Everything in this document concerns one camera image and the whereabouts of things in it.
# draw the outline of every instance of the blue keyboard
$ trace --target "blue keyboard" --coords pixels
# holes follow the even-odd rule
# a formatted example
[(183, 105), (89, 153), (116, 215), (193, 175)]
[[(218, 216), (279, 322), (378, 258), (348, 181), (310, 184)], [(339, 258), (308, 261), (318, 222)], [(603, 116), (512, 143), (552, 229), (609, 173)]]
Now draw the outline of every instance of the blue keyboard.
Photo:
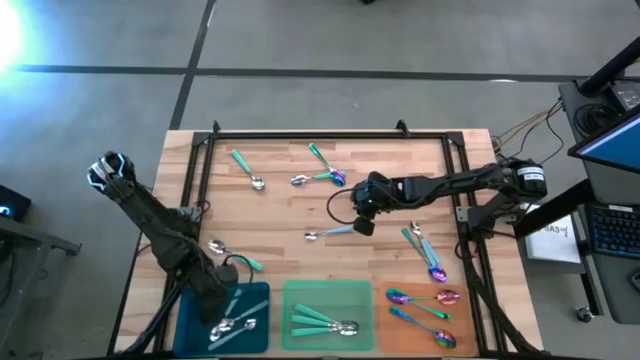
[(587, 213), (596, 252), (640, 258), (640, 213), (604, 205), (589, 205)]

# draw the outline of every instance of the gray floor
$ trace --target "gray floor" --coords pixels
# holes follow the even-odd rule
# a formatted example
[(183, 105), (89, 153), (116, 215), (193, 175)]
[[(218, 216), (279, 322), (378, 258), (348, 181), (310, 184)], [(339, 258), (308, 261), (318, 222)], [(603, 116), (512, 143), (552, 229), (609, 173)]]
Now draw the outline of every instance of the gray floor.
[[(21, 1), (27, 30), (20, 63), (186, 66), (205, 0)], [(632, 0), (219, 0), (200, 67), (367, 69), (586, 75), (639, 35)], [(640, 66), (629, 69), (640, 74)], [(106, 150), (133, 159), (152, 184), (182, 76), (0, 74), (0, 183), (33, 199), (28, 223), (84, 243), (51, 259), (49, 278), (24, 311), (19, 354), (48, 359), (107, 349), (139, 235), (85, 184)], [(552, 83), (197, 77), (182, 129), (489, 128), (548, 108)], [(572, 143), (562, 113), (552, 124)], [(523, 154), (558, 145), (546, 127)], [(507, 147), (515, 152), (519, 141)], [(551, 195), (584, 176), (563, 153), (545, 164)], [(583, 325), (576, 275), (525, 263), (545, 348), (564, 355), (631, 359), (640, 327), (605, 316)]]

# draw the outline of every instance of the computer monitor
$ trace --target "computer monitor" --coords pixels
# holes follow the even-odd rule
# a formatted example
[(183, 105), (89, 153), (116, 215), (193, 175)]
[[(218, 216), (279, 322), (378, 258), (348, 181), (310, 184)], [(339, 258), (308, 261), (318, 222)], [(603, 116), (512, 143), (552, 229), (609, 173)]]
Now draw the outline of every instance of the computer monitor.
[(571, 147), (568, 154), (640, 174), (640, 105), (622, 114), (613, 126)]

